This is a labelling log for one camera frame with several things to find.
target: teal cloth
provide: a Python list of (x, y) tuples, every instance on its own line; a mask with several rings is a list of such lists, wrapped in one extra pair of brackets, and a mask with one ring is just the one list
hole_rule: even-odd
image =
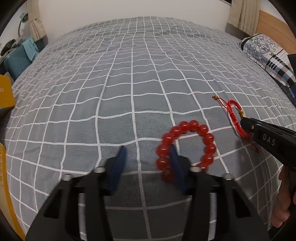
[(26, 51), (26, 54), (27, 54), (29, 60), (31, 60), (33, 62), (33, 60), (39, 54), (39, 50), (33, 40), (33, 37), (31, 36), (31, 37), (27, 38), (26, 41), (24, 41), (22, 43), (22, 45), (24, 46), (24, 49)]

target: red string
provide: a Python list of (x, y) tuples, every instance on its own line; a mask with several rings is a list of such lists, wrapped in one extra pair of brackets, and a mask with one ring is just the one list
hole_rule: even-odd
[(227, 110), (227, 112), (229, 113), (229, 116), (230, 116), (230, 118), (231, 118), (231, 120), (232, 120), (232, 122), (233, 122), (233, 124), (234, 124), (234, 126), (235, 126), (235, 128), (236, 128), (236, 130), (237, 130), (237, 132), (240, 134), (240, 136), (241, 136), (242, 138), (246, 138), (246, 139), (248, 139), (248, 141), (250, 142), (250, 144), (251, 144), (252, 146), (255, 147), (256, 152), (259, 153), (259, 149), (256, 147), (256, 145), (254, 144), (254, 142), (250, 140), (250, 138), (251, 138), (251, 133), (250, 133), (250, 132), (245, 132), (245, 131), (243, 130), (243, 128), (241, 127), (241, 125), (240, 125), (239, 122), (237, 121), (237, 118), (236, 118), (235, 114), (233, 113), (233, 110), (232, 110), (231, 104), (234, 104), (239, 110), (241, 110), (242, 108), (241, 108), (241, 106), (239, 105), (239, 103), (237, 103), (235, 100), (229, 100), (228, 102), (226, 102), (225, 100), (223, 100), (222, 98), (220, 98), (220, 97), (218, 97), (218, 96), (212, 96), (212, 97), (213, 97), (214, 99), (218, 100), (218, 101), (221, 103), (221, 105), (223, 105), (224, 108)]

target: blue gripper pad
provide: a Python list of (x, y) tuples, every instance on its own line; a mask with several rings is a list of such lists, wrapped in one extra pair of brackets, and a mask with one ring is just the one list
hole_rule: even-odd
[(109, 185), (108, 185), (108, 189), (110, 193), (113, 193), (117, 189), (121, 173), (123, 172), (123, 169), (124, 169), (124, 165), (126, 162), (126, 148), (122, 146), (118, 152), (118, 155), (116, 157), (108, 159), (107, 162), (109, 160), (114, 161), (113, 166), (109, 173), (110, 176), (109, 176)]
[(190, 161), (184, 156), (179, 156), (174, 146), (170, 146), (170, 166), (176, 176), (176, 184), (181, 189), (183, 194), (192, 187), (191, 182), (188, 180), (190, 171)]

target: metal bolt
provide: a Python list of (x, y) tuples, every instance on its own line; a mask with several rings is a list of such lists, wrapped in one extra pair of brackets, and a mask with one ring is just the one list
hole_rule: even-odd
[(105, 168), (104, 167), (96, 167), (94, 169), (94, 173), (102, 173), (105, 172)]
[(201, 172), (202, 169), (200, 167), (192, 166), (192, 167), (190, 167), (190, 171), (192, 171), (192, 172)]
[(65, 174), (62, 177), (63, 181), (70, 181), (72, 179), (71, 174)]
[(226, 179), (226, 180), (232, 180), (233, 176), (231, 174), (229, 174), (229, 173), (226, 173), (223, 178)]

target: red bead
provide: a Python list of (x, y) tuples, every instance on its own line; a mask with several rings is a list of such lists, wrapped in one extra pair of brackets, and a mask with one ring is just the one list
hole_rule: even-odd
[(169, 148), (168, 146), (161, 144), (157, 147), (156, 153), (159, 156), (167, 156), (169, 154)]
[(189, 131), (189, 123), (187, 121), (181, 121), (179, 127), (181, 128), (182, 133)]
[(197, 131), (198, 130), (198, 122), (196, 120), (192, 120), (189, 122), (189, 130), (190, 131)]
[(170, 165), (170, 159), (164, 156), (161, 156), (156, 161), (156, 166), (159, 170), (166, 169)]
[(174, 135), (175, 139), (177, 139), (181, 134), (181, 128), (178, 126), (173, 126), (173, 128), (170, 130), (170, 133)]
[(173, 170), (170, 167), (164, 169), (161, 174), (161, 179), (166, 182), (174, 183), (175, 182), (175, 174), (173, 173)]
[(213, 141), (214, 141), (214, 135), (212, 133), (205, 134), (204, 143), (206, 145), (209, 145), (209, 144), (213, 143)]
[(209, 166), (208, 164), (204, 163), (204, 162), (200, 162), (196, 165), (197, 167), (200, 167), (203, 171), (207, 172)]
[(200, 136), (204, 136), (205, 134), (207, 134), (208, 131), (209, 131), (208, 127), (204, 124), (202, 124), (198, 127), (198, 134)]
[(171, 133), (167, 133), (163, 135), (163, 144), (165, 145), (172, 145), (175, 140), (175, 136)]
[(205, 146), (206, 154), (214, 154), (215, 152), (216, 152), (216, 146), (213, 143)]
[(214, 161), (214, 158), (213, 158), (212, 154), (204, 154), (202, 156), (202, 162), (207, 164), (207, 165), (212, 164), (213, 161)]

